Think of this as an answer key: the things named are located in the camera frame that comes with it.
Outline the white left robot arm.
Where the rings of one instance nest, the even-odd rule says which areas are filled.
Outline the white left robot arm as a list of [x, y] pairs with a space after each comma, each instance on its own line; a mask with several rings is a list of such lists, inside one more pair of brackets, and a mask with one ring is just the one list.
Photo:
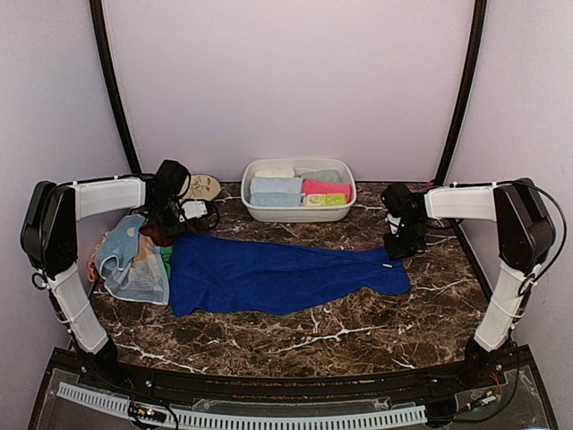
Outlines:
[[99, 323], [78, 268], [77, 223], [103, 213], [143, 209], [169, 230], [184, 215], [179, 201], [191, 184], [187, 168], [164, 160], [157, 173], [123, 175], [57, 184], [36, 183], [20, 234], [21, 249], [47, 289], [60, 322], [82, 351], [97, 355], [109, 337]]

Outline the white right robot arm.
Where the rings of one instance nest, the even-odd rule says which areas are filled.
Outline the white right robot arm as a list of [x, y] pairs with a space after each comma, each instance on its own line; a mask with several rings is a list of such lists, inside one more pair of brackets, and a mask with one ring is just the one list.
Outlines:
[[482, 354], [500, 349], [523, 316], [531, 289], [554, 263], [552, 247], [563, 247], [545, 205], [553, 198], [529, 178], [480, 184], [451, 184], [413, 192], [402, 183], [381, 193], [389, 232], [389, 257], [403, 260], [425, 251], [430, 220], [482, 220], [496, 227], [500, 272], [483, 319], [468, 343], [472, 355], [457, 370], [458, 382], [478, 387], [492, 372]]

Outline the royal blue microfiber towel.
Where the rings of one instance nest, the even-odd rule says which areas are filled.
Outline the royal blue microfiber towel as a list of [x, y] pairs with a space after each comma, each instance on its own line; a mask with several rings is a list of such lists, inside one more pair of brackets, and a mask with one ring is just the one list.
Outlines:
[[399, 296], [411, 282], [383, 247], [346, 251], [188, 233], [175, 242], [170, 287], [177, 316], [196, 310], [284, 315], [361, 288]]

